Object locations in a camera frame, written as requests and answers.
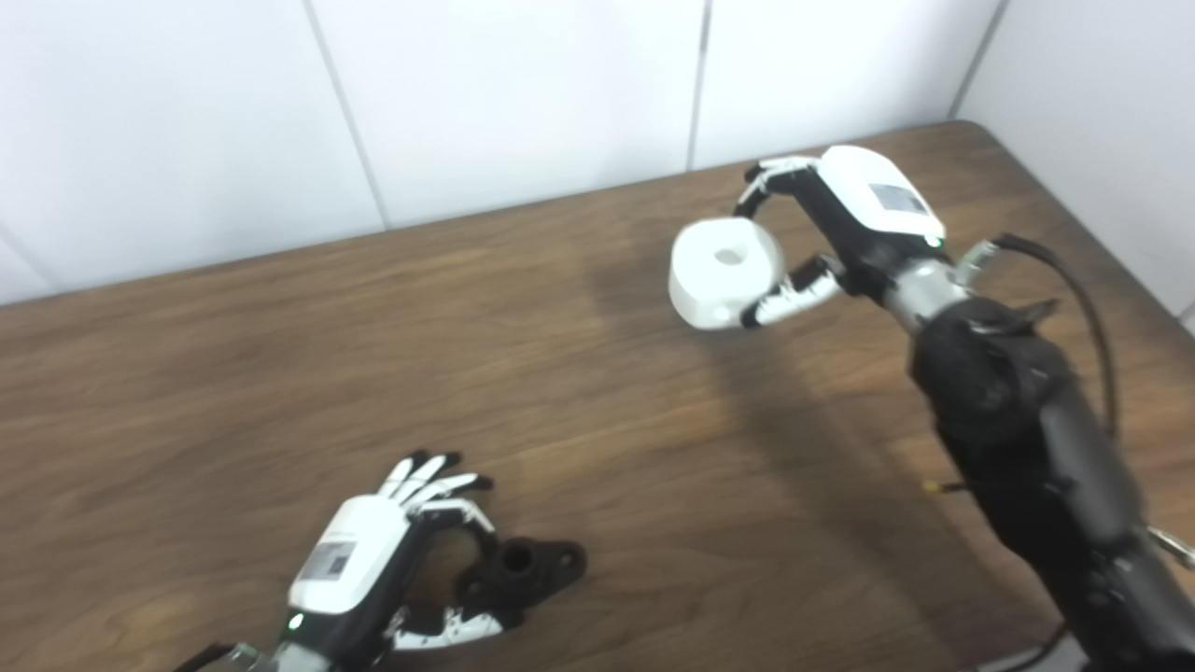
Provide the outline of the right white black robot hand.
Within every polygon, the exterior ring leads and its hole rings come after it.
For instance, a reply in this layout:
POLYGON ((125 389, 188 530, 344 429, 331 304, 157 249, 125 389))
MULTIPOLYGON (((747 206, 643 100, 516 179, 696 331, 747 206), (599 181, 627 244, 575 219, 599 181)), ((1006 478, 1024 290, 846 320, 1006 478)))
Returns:
POLYGON ((836 294, 862 295, 909 332, 966 301, 949 280, 944 224, 921 193, 884 155, 833 146, 819 157, 758 161, 733 216, 754 220, 773 196, 793 197, 832 251, 782 274, 782 280, 739 314, 747 330, 819 307, 836 294))

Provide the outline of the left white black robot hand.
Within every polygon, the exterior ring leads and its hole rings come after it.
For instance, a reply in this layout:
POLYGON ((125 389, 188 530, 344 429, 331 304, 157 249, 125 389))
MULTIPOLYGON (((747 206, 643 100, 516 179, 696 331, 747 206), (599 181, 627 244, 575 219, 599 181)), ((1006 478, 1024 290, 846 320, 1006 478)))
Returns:
POLYGON ((520 627, 514 609, 410 607, 406 595, 436 533, 464 529, 497 549, 491 520, 468 491, 492 481, 455 474, 460 454, 417 451, 375 491, 348 497, 288 589, 272 654, 276 671, 367 671, 394 650, 437 650, 520 627))

